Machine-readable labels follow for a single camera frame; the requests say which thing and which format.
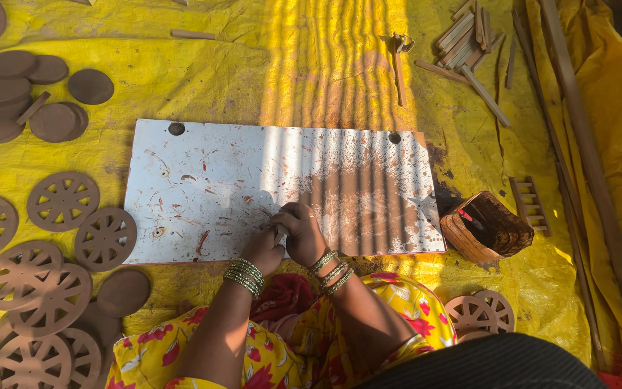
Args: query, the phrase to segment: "floral dress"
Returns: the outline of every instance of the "floral dress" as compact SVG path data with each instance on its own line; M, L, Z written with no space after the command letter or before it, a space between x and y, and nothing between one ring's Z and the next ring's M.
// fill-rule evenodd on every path
M360 356L352 353L335 308L323 296L294 327L290 339L293 347L280 335L249 322L242 388L351 388L386 368L457 343L443 304L425 286L396 273L374 273L361 279L418 332L392 353L379 371L371 372ZM179 353L206 311L207 307L194 308L148 332L117 342L116 361L106 388L223 388L201 379L170 380Z

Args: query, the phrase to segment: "red cloth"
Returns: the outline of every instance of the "red cloth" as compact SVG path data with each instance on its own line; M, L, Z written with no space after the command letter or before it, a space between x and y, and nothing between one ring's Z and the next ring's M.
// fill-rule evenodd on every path
M277 321L289 314L305 312L315 300L306 278L298 274L278 274L254 302L250 318L256 323Z

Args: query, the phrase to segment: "hand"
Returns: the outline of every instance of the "hand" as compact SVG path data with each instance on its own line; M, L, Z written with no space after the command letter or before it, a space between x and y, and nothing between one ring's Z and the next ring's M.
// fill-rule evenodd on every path
M256 234L241 251L241 257L251 262L264 276L272 274L280 266L285 248L275 244L275 226Z
M282 224L289 230L287 252L301 266L312 267L323 254L330 251L309 206L297 202L287 203L270 221Z

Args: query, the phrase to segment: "white board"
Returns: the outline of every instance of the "white board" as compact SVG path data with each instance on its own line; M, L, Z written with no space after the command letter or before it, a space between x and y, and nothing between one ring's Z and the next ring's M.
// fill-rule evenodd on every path
M289 201L348 255L443 252L428 152L410 132L136 121L127 264L229 260Z

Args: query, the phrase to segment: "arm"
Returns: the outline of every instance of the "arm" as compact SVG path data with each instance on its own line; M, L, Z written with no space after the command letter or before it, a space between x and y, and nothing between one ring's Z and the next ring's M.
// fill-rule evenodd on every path
M310 268L324 253L330 251L313 211L308 206L288 203L281 213L272 217L272 222L280 223L289 230L287 251L296 263ZM318 276L327 275L340 263L337 258L331 260L319 271ZM329 285L341 276L336 276ZM355 350L364 356L368 366L374 370L417 334L400 314L376 296L357 276L350 276L330 299L343 326L347 328Z
M241 256L267 276L280 265L285 249L274 244L274 228L257 234ZM224 279L210 308L180 356L173 377L188 376L239 388L244 364L251 292Z

